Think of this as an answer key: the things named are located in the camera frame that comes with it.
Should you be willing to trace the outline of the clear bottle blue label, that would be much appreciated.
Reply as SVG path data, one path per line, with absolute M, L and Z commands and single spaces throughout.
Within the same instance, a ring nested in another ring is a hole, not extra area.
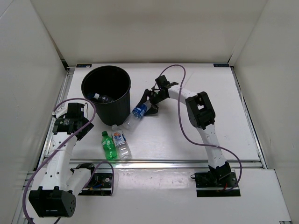
M 124 127 L 127 130 L 134 130 L 139 122 L 142 120 L 144 117 L 145 113 L 147 112 L 148 109 L 150 109 L 151 104 L 149 101 L 146 101 L 145 103 L 136 106 L 132 112 L 129 114 L 129 116 L 126 118 L 124 122 Z

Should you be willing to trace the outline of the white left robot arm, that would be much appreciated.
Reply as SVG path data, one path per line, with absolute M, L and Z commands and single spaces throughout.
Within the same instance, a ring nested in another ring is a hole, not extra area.
M 83 186 L 92 187 L 98 175 L 89 169 L 70 169 L 72 150 L 91 129 L 93 124 L 80 115 L 62 115 L 54 123 L 53 150 L 38 189 L 31 190 L 29 202 L 39 217 L 72 217 L 76 208 L 76 196 Z

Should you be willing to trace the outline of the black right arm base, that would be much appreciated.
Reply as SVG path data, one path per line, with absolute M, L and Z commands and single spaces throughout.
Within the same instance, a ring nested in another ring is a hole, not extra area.
M 240 197 L 235 172 L 222 180 L 216 180 L 210 171 L 194 173 L 190 176 L 195 181 L 197 197 Z

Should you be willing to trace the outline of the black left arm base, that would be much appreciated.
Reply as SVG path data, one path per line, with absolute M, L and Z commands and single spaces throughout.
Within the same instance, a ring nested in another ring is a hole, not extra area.
M 97 173 L 101 165 L 110 167 L 110 173 Z M 114 192 L 114 168 L 108 161 L 102 161 L 97 165 L 93 163 L 82 163 L 76 166 L 75 170 L 86 171 L 85 184 L 79 195 L 111 196 Z

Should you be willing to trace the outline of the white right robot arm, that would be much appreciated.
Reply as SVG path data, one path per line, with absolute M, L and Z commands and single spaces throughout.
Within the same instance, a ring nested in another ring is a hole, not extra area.
M 219 148 L 219 142 L 215 131 L 215 112 L 206 92 L 195 93 L 185 88 L 180 88 L 178 83 L 173 82 L 158 90 L 146 89 L 138 106 L 149 100 L 149 113 L 158 112 L 158 103 L 171 98 L 178 103 L 183 103 L 187 108 L 190 123 L 199 132 L 208 157 L 210 170 L 210 182 L 214 186 L 221 186 L 227 182 L 231 174 L 231 168 L 227 159 Z

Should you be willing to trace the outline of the green soda bottle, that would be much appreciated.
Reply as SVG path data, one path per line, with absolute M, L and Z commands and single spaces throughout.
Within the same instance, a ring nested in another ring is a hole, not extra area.
M 117 159 L 117 152 L 113 142 L 113 139 L 108 135 L 107 131 L 102 132 L 102 148 L 105 152 L 105 157 L 107 160 L 115 160 Z

